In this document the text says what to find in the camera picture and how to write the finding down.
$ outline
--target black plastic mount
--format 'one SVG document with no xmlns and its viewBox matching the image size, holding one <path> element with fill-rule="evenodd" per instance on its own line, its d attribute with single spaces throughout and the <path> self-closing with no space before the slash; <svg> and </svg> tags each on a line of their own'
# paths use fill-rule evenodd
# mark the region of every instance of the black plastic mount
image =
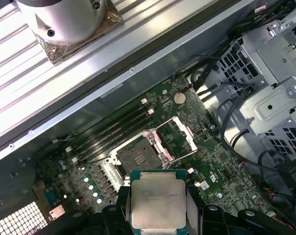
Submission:
<svg viewBox="0 0 296 235">
<path fill-rule="evenodd" d="M 17 0 L 22 4 L 25 4 L 27 6 L 32 7 L 46 7 L 46 6 L 52 6 L 55 5 L 62 0 Z"/>
</svg>

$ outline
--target motherboard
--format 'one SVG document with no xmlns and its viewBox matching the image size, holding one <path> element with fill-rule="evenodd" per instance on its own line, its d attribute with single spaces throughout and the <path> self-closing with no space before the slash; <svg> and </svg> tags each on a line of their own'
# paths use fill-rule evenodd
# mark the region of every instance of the motherboard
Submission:
<svg viewBox="0 0 296 235">
<path fill-rule="evenodd" d="M 232 215 L 268 206 L 226 151 L 219 128 L 185 77 L 168 79 L 37 164 L 51 207 L 95 213 L 115 203 L 132 170 L 186 169 L 206 203 Z"/>
</svg>

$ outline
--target green circuit board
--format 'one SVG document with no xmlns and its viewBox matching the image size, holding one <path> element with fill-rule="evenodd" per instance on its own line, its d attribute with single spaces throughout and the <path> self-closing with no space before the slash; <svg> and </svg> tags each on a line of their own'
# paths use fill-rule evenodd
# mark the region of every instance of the green circuit board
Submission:
<svg viewBox="0 0 296 235">
<path fill-rule="evenodd" d="M 86 151 L 85 148 L 80 146 L 93 145 L 93 139 L 89 138 L 90 136 L 96 135 L 103 129 L 105 130 L 114 120 L 122 119 L 143 99 L 146 99 L 149 103 L 148 108 L 153 109 L 151 119 L 139 130 L 133 132 L 125 130 L 125 133 L 130 134 L 130 136 L 123 141 L 131 139 L 139 132 L 154 130 L 163 124 L 157 128 L 156 132 L 162 141 L 162 146 L 168 150 L 173 159 L 194 152 L 181 161 L 177 161 L 171 167 L 188 170 L 187 183 L 198 187 L 199 193 L 206 203 L 221 206 L 232 215 L 237 215 L 238 211 L 245 208 L 263 212 L 267 210 L 267 205 L 260 195 L 247 188 L 242 182 L 238 173 L 238 160 L 234 159 L 221 146 L 220 140 L 217 138 L 219 130 L 214 127 L 217 126 L 214 119 L 209 115 L 198 95 L 189 87 L 183 76 L 179 76 L 175 80 L 166 80 L 88 131 L 77 135 L 68 144 L 73 149 L 72 151 L 38 163 L 38 172 L 43 176 L 43 181 L 57 191 L 58 196 L 56 198 L 60 200 L 61 204 L 66 205 L 65 207 L 68 210 L 71 208 L 82 210 L 91 208 L 92 212 L 95 212 L 105 205 L 114 203 L 118 188 L 126 183 L 125 177 L 129 175 L 127 167 L 134 164 L 130 160 L 134 156 L 140 156 L 133 159 L 136 166 L 138 164 L 136 169 L 140 169 L 142 162 L 145 162 L 145 167 L 162 168 L 162 162 L 158 159 L 157 154 L 151 154 L 150 150 L 146 149 L 146 146 L 149 148 L 150 145 L 149 142 L 146 143 L 147 140 L 143 137 L 131 141 L 117 151 L 117 160 L 120 161 L 120 164 L 103 160 L 94 164 L 77 165 L 73 161 L 74 158 L 84 158 Z M 181 124 L 186 127 L 192 136 L 194 147 L 192 147 L 190 139 L 187 139 L 187 134 L 180 129 L 173 117 L 177 117 Z M 96 154 L 101 149 L 99 147 L 95 148 L 95 153 L 89 152 L 88 154 L 91 154 L 95 159 L 108 156 L 113 149 L 121 145 L 120 142 L 114 141 L 117 132 L 107 131 L 106 135 L 108 135 L 108 140 L 113 140 L 116 145 L 108 147 L 100 155 Z M 59 161 L 63 161 L 66 169 L 62 169 L 58 165 Z M 245 170 L 244 176 L 246 183 L 254 187 L 254 180 Z M 85 177 L 89 178 L 89 182 L 83 181 Z M 101 196 L 103 200 L 101 204 L 97 203 L 97 197 L 92 196 L 94 190 L 88 189 L 90 182 L 93 183 L 94 190 L 97 190 L 99 197 Z M 76 203 L 75 199 L 78 197 L 80 202 Z"/>
</svg>

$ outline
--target chip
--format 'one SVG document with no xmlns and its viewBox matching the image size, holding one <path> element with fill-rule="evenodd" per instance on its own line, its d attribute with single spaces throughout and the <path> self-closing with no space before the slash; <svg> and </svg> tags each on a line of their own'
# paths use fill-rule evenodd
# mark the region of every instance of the chip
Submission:
<svg viewBox="0 0 296 235">
<path fill-rule="evenodd" d="M 146 138 L 121 153 L 119 159 L 128 175 L 132 170 L 156 169 L 162 165 L 157 153 Z"/>
<path fill-rule="evenodd" d="M 244 188 L 243 188 L 243 186 L 241 186 L 241 185 L 237 185 L 237 186 L 235 187 L 235 190 L 236 190 L 238 193 L 240 193 L 240 192 L 243 192 L 243 191 L 244 191 Z"/>
<path fill-rule="evenodd" d="M 228 159 L 228 155 L 226 155 L 225 153 L 222 153 L 219 155 L 219 158 L 220 158 L 221 162 L 224 162 L 225 160 Z"/>
</svg>

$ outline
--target screw hole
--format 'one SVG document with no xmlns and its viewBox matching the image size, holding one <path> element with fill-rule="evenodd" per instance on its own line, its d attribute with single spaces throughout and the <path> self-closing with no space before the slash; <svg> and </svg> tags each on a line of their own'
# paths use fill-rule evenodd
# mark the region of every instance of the screw hole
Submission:
<svg viewBox="0 0 296 235">
<path fill-rule="evenodd" d="M 93 3 L 93 9 L 95 9 L 95 10 L 97 10 L 97 9 L 99 9 L 100 8 L 100 3 L 99 2 L 94 2 Z"/>
<path fill-rule="evenodd" d="M 47 32 L 47 35 L 48 35 L 49 37 L 53 37 L 53 36 L 55 35 L 55 31 L 52 30 L 52 29 L 49 29 L 48 32 Z"/>
</svg>

